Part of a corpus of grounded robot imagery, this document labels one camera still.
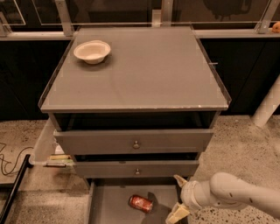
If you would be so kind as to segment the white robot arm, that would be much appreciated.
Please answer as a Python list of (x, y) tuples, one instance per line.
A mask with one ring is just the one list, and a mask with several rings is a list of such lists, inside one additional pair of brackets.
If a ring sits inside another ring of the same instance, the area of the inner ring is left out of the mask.
[(174, 178), (181, 188), (181, 203), (174, 205), (166, 224), (176, 224), (203, 207), (240, 210), (252, 206), (280, 219), (279, 190), (251, 185), (226, 172), (217, 172), (207, 181), (187, 181), (179, 175)]

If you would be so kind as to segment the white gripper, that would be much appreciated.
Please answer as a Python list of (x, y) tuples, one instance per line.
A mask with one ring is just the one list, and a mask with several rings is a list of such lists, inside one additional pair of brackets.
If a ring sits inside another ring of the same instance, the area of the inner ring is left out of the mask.
[(176, 224), (190, 214), (190, 210), (196, 211), (206, 207), (209, 202), (209, 188), (206, 181), (186, 181), (183, 177), (173, 176), (181, 188), (180, 198), (183, 204), (178, 202), (165, 219), (166, 224)]

